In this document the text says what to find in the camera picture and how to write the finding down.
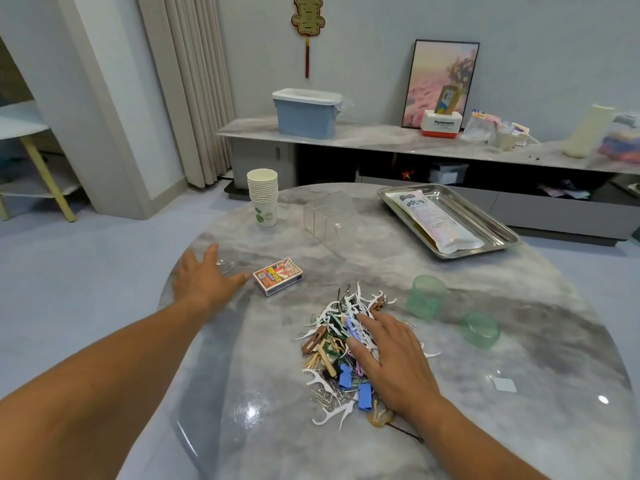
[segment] marble countertop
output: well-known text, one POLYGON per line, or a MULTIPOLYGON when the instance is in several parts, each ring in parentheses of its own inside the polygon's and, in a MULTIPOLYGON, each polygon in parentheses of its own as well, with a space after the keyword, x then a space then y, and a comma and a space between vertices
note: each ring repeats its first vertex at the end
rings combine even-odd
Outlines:
MULTIPOLYGON (((235 271, 290 257, 305 272, 265 298, 250 283, 198 334, 167 393, 175 430, 209 478, 441 478, 427 448, 391 428, 373 428, 362 411, 318 427, 301 371, 300 343, 312 314, 338 288, 398 298, 394 314, 416 334, 444 396, 510 450, 552 479, 626 479, 637 435, 634 396, 620 355, 593 309, 526 244, 455 261, 435 258, 376 195, 377 185, 323 184, 280 192, 278 223, 255 224, 250 204, 229 212, 191 245, 210 243, 235 271), (343 190, 360 216, 347 258, 303 226, 303 205, 343 190), (421 322, 404 308, 413 278, 430 274, 449 288, 439 319, 421 322), (488 351, 468 344, 458 321, 470 310, 502 329, 488 351), (492 377, 514 381, 500 392, 492 377)), ((159 307, 172 302, 169 276, 159 307)))
POLYGON ((422 136, 420 130, 411 128, 389 125, 361 125, 343 121, 338 121, 333 138, 312 139, 280 134, 276 116, 233 120, 217 131, 217 135, 336 146, 340 148, 361 148, 380 152, 411 153, 464 160, 484 160, 640 175, 640 164, 612 161, 610 158, 597 153, 582 159, 567 157, 560 152, 561 142, 559 141, 544 143, 541 146, 517 146, 510 152, 503 152, 485 144, 475 145, 464 143, 459 139, 422 136))

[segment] curtain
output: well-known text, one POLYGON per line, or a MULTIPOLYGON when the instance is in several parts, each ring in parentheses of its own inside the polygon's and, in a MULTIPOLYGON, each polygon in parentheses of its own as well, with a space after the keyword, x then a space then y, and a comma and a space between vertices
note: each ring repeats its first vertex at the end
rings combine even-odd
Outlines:
POLYGON ((231 168, 216 131, 234 119, 216 0, 138 0, 187 181, 231 168))

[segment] gray floor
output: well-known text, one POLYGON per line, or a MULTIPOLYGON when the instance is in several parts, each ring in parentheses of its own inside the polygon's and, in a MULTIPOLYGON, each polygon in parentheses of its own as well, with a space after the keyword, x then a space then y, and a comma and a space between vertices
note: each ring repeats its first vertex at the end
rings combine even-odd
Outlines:
MULTIPOLYGON (((53 206, 30 210, 32 201, 6 199, 14 218, 0 222, 0 397, 96 339, 153 313, 183 250, 204 227, 243 204, 222 190, 222 185, 189 190, 148 221, 100 216, 86 207, 69 224, 53 206)), ((639 391, 640 245, 630 241, 603 248, 525 240, 600 314, 639 391)), ((118 478, 197 478, 162 408, 118 478)))

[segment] picture frame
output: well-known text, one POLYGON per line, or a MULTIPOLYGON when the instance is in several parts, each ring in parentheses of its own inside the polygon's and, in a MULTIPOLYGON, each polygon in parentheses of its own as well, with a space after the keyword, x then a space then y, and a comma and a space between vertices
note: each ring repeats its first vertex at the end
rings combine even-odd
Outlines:
POLYGON ((480 42, 417 39, 404 98, 402 128, 420 128, 425 109, 436 110, 445 86, 461 88, 456 111, 464 117, 480 42))

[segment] stainless steel tray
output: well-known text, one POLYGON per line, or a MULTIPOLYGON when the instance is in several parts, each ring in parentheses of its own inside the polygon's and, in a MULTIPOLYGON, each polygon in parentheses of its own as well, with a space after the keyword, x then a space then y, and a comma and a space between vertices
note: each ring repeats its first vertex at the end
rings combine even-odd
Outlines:
POLYGON ((442 259, 456 259, 474 254, 487 253, 500 249, 507 249, 522 243, 520 236, 507 226, 500 224, 489 214, 480 210, 474 204, 462 197, 451 188, 439 184, 417 184, 411 187, 390 187, 378 191, 380 198, 393 210, 409 229, 413 231, 425 245, 442 259), (387 197, 388 193, 410 192, 421 190, 425 197, 443 209, 450 217, 469 229, 474 235, 484 242, 484 246, 478 249, 465 249, 454 251, 451 254, 441 253, 429 234, 414 221, 409 214, 387 197))

